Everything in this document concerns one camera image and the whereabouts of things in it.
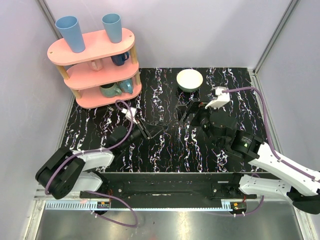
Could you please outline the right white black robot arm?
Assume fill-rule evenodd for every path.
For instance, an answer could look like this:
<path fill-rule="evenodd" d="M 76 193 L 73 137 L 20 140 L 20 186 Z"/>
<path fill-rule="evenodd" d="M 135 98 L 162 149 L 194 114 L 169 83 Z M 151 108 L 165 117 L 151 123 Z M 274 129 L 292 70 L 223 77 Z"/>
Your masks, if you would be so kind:
<path fill-rule="evenodd" d="M 193 115 L 191 126 L 200 127 L 209 141 L 230 157 L 261 168 L 277 179 L 253 178 L 238 174 L 237 181 L 227 185 L 228 195 L 263 195 L 284 199 L 297 209 L 312 215 L 320 213 L 320 173 L 275 151 L 262 138 L 239 130 L 235 118 L 223 110 L 206 108 L 206 103 L 191 101 L 177 105 L 178 120 Z"/>

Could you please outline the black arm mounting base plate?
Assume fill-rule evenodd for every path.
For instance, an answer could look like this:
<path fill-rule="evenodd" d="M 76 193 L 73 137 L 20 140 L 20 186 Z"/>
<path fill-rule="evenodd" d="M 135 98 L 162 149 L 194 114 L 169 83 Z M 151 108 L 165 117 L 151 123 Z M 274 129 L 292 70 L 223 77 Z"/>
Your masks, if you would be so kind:
<path fill-rule="evenodd" d="M 239 190 L 242 173 L 99 173 L 98 193 L 118 198 L 132 196 L 201 196 L 212 199 L 254 199 Z"/>

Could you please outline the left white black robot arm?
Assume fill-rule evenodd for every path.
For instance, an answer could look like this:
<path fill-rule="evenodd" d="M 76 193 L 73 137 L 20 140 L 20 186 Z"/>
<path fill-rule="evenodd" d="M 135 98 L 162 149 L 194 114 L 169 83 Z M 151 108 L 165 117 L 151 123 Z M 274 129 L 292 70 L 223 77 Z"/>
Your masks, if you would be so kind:
<path fill-rule="evenodd" d="M 131 130 L 122 125 L 115 127 L 106 145 L 99 149 L 72 151 L 62 146 L 37 171 L 35 180 L 57 200 L 78 191 L 90 191 L 103 198 L 108 193 L 107 184 L 97 173 L 87 171 L 109 167 L 137 140 L 151 140 L 167 129 L 165 125 L 137 119 Z"/>

